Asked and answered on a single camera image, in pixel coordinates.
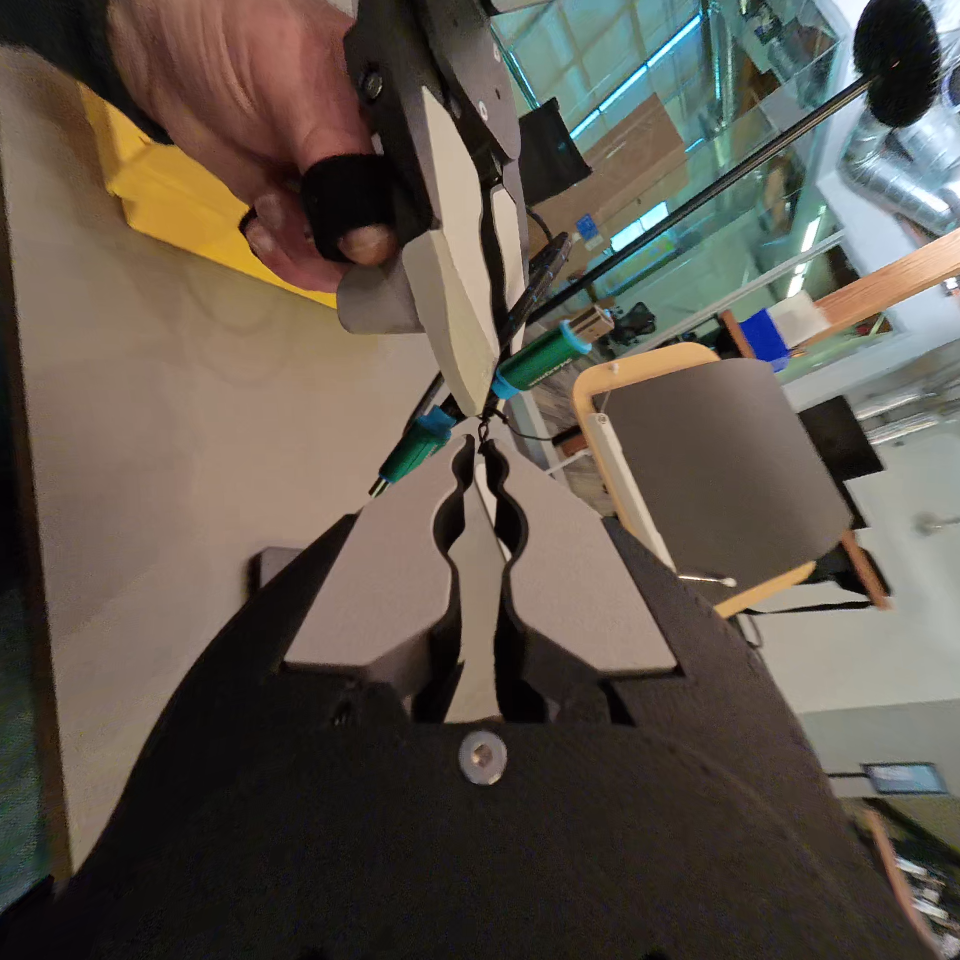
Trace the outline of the person's left forearm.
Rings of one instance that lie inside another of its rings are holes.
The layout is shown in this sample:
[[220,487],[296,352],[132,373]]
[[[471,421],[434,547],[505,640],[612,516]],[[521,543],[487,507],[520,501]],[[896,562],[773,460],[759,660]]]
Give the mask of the person's left forearm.
[[173,141],[135,102],[114,61],[107,1],[3,1],[3,46],[37,54],[124,114],[151,140]]

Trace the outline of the black stand pole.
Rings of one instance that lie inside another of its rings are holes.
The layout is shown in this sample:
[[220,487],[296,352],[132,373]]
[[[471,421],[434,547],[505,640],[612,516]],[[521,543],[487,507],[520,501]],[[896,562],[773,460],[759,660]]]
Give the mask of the black stand pole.
[[545,318],[586,291],[853,102],[863,99],[875,119],[895,129],[915,123],[930,110],[942,57],[935,19],[927,3],[870,1],[857,22],[851,55],[858,74],[853,82],[758,147],[626,246],[570,281],[534,309],[530,322]]

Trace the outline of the person's left hand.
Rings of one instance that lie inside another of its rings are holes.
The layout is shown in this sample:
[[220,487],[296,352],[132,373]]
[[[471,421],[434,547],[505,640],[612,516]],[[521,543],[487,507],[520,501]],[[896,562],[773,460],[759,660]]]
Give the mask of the person's left hand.
[[253,216],[252,255],[296,288],[335,293],[295,175],[374,151],[349,77],[354,18],[322,1],[112,1],[106,35],[138,108]]

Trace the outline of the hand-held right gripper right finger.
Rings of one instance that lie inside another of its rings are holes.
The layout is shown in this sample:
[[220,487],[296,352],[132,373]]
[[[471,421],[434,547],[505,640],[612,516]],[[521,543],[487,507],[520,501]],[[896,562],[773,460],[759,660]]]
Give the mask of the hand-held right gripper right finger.
[[509,557],[494,635],[498,691],[665,676],[678,661],[593,508],[521,454],[483,447]]

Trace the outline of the yellow plastic bin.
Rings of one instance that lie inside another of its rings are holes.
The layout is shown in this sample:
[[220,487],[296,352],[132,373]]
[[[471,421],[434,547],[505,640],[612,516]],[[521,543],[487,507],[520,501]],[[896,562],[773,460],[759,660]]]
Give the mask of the yellow plastic bin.
[[334,308],[334,294],[303,291],[255,257],[239,224],[247,208],[226,186],[177,147],[150,139],[128,117],[79,83],[105,190],[139,234]]

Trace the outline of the white bracket bar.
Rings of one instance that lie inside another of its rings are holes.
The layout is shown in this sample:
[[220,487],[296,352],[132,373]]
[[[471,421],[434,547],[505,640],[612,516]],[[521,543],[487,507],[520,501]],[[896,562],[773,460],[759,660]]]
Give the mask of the white bracket bar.
[[643,499],[610,418],[603,413],[589,414],[582,426],[582,433],[621,526],[669,570],[676,571],[674,560]]

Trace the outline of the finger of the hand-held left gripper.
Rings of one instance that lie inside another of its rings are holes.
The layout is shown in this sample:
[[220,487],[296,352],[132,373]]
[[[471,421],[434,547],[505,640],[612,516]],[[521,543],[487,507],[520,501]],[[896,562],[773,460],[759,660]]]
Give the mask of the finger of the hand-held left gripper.
[[402,170],[409,188],[402,265],[439,372],[462,414],[473,417],[486,403],[499,354],[481,181],[433,90],[411,87],[402,105],[410,147]]
[[512,308],[527,288],[529,229],[526,208],[503,182],[484,196],[484,258],[490,286],[495,342],[508,343]]

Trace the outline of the wooden rimmed black panel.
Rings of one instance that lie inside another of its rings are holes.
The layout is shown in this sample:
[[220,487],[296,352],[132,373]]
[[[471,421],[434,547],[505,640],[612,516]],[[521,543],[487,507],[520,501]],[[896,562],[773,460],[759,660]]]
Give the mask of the wooden rimmed black panel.
[[721,618],[809,581],[836,547],[867,605],[891,608],[845,499],[768,364],[683,342],[584,370],[570,403],[581,429],[590,414],[609,417],[675,572]]

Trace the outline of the black hdmi adapter box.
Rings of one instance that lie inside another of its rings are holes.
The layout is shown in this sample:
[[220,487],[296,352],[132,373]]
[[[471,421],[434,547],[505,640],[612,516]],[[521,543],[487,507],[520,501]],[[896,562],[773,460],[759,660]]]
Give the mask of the black hdmi adapter box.
[[303,551],[290,546],[269,546],[251,557],[246,563],[246,599],[253,598]]

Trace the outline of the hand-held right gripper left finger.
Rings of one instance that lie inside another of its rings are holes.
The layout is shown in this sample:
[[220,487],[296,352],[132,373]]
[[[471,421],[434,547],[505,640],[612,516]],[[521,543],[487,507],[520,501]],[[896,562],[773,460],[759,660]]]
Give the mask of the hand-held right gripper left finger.
[[451,546],[466,526],[474,441],[453,439],[357,515],[285,655],[297,668],[394,689],[439,686],[460,665]]

